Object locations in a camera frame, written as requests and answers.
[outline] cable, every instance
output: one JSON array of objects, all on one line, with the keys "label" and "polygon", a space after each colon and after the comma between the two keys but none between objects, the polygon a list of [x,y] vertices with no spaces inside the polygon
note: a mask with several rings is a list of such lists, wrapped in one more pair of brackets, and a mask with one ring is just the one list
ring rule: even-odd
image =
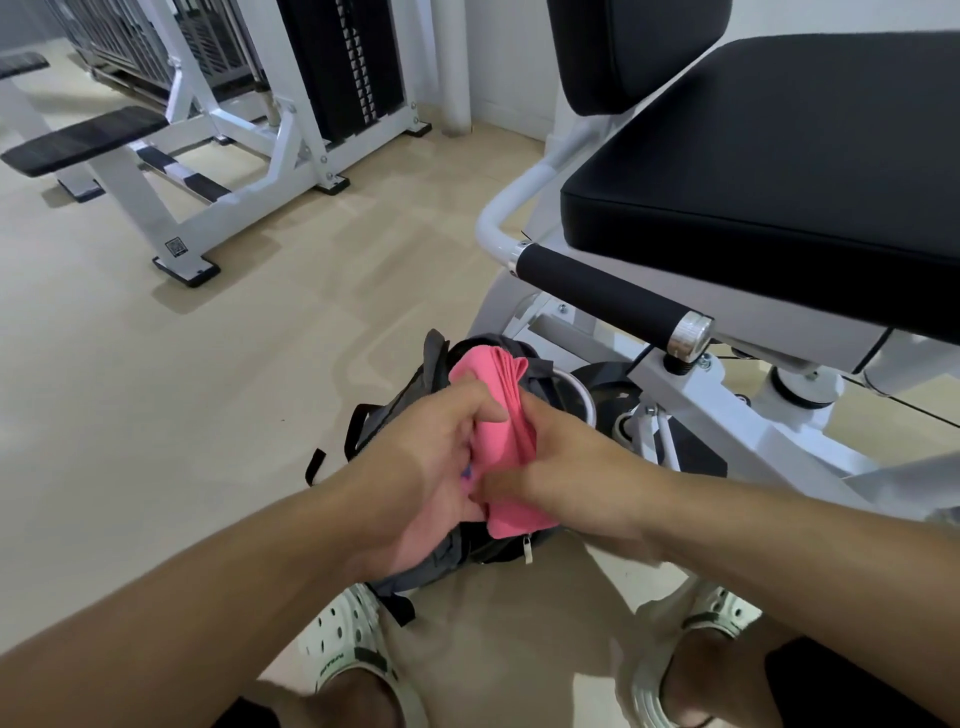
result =
[{"label": "cable", "polygon": [[634,359],[632,362],[630,362],[630,366],[627,367],[627,371],[623,373],[623,376],[629,376],[630,373],[631,373],[634,369],[636,369],[637,366],[639,366],[640,362],[643,361],[643,360],[646,358],[647,354],[650,353],[650,352],[652,352],[655,348],[656,348],[656,347],[655,347],[653,344],[647,344],[646,349],[644,349],[642,352],[640,352],[640,353],[637,355],[636,359]]},{"label": "cable", "polygon": [[[857,381],[856,379],[850,378],[849,376],[844,376],[843,379],[845,379],[846,381],[850,382],[851,384],[856,384],[856,386],[858,386],[858,387],[860,387],[860,388],[862,388],[862,389],[869,390],[870,392],[873,392],[873,391],[874,391],[874,390],[870,389],[870,387],[868,387],[868,386],[867,386],[866,384],[864,384],[863,382]],[[933,412],[927,412],[925,409],[923,409],[922,407],[918,407],[916,404],[911,404],[910,402],[908,402],[908,401],[906,401],[906,400],[901,400],[899,397],[892,397],[892,396],[890,396],[890,395],[886,395],[886,396],[883,396],[883,397],[884,397],[886,400],[893,400],[893,401],[896,402],[897,404],[902,404],[904,407],[909,407],[910,409],[914,410],[915,412],[920,412],[922,415],[926,415],[927,417],[932,417],[934,420],[939,420],[939,421],[942,422],[944,425],[950,425],[951,427],[956,427],[957,429],[960,429],[960,424],[954,422],[953,420],[948,420],[946,417],[941,417],[940,415],[935,414],[935,413],[933,413]]]},{"label": "cable", "polygon": [[[716,354],[713,354],[713,356],[716,356],[718,359],[730,359],[730,360],[733,360],[733,361],[756,361],[756,359],[741,359],[739,356],[729,356],[729,355],[717,356]],[[861,387],[861,388],[866,389],[866,390],[869,390],[870,392],[873,392],[873,391],[874,391],[874,390],[870,389],[870,387],[868,387],[868,386],[867,386],[866,384],[864,384],[863,382],[857,381],[856,379],[853,379],[853,378],[851,378],[851,377],[849,377],[849,376],[843,376],[843,379],[845,379],[846,381],[848,381],[850,384],[856,384],[856,386]],[[891,397],[890,395],[886,395],[884,398],[887,399],[887,400],[893,400],[893,401],[896,402],[897,404],[902,404],[904,407],[909,407],[910,409],[914,410],[915,412],[920,412],[922,415],[926,415],[927,417],[932,417],[934,420],[939,420],[939,421],[942,422],[944,425],[950,425],[951,427],[956,427],[957,429],[960,429],[960,424],[954,422],[953,420],[949,420],[949,419],[947,419],[946,417],[942,417],[941,415],[938,415],[938,414],[936,414],[935,412],[929,412],[929,411],[923,409],[922,407],[918,407],[916,404],[911,404],[910,402],[908,402],[908,401],[906,401],[906,400],[901,400],[899,397]]]}]

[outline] backpack strap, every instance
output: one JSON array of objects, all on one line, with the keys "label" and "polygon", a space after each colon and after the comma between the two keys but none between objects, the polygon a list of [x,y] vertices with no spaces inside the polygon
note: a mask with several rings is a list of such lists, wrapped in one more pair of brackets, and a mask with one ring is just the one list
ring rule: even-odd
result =
[{"label": "backpack strap", "polygon": [[417,618],[417,611],[414,609],[414,603],[406,596],[400,595],[376,595],[377,600],[383,605],[383,608],[390,612],[390,616],[398,626],[405,627]]},{"label": "backpack strap", "polygon": [[313,457],[310,458],[310,464],[306,467],[306,473],[303,474],[303,477],[306,478],[306,484],[309,487],[313,487],[313,481],[317,478],[317,473],[320,471],[320,466],[324,463],[326,459],[326,453],[317,448]]},{"label": "backpack strap", "polygon": [[363,432],[364,423],[371,413],[378,409],[380,409],[378,404],[357,404],[354,407],[353,414],[350,416],[350,424],[347,425],[347,437],[344,438],[344,455],[347,456],[348,462],[356,457],[359,452],[357,445],[360,444],[360,433]]}]

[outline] weight stack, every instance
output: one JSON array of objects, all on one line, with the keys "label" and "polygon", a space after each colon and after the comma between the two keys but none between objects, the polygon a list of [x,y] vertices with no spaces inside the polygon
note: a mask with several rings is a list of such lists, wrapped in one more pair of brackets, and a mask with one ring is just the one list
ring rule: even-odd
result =
[{"label": "weight stack", "polygon": [[277,0],[324,139],[335,146],[403,103],[390,0]]}]

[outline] white sandal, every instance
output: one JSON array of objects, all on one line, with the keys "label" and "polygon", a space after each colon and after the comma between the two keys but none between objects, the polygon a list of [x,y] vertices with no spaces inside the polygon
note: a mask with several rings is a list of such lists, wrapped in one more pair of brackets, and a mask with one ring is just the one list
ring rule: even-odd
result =
[{"label": "white sandal", "polygon": [[[675,593],[678,606],[690,603],[689,616],[678,626],[659,633],[654,649],[644,656],[637,668],[632,687],[634,708],[645,728],[678,728],[666,716],[660,703],[660,690],[673,653],[683,636],[691,629],[718,629],[735,640],[762,612],[753,604],[716,584],[690,579]],[[703,723],[711,723],[713,718]]]},{"label": "white sandal", "polygon": [[314,690],[349,669],[364,669],[396,696],[405,728],[427,728],[420,697],[400,679],[380,632],[376,597],[363,584],[342,592],[313,619],[297,640],[300,654],[316,668]]}]

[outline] qr code sticker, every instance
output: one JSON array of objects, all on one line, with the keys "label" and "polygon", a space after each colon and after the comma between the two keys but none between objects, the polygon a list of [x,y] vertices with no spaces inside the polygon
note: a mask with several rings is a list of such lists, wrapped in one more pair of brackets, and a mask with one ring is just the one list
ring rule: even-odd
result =
[{"label": "qr code sticker", "polygon": [[178,237],[175,237],[173,240],[168,240],[164,245],[167,246],[167,250],[170,251],[173,257],[180,257],[186,253],[186,246],[183,245],[183,241]]}]

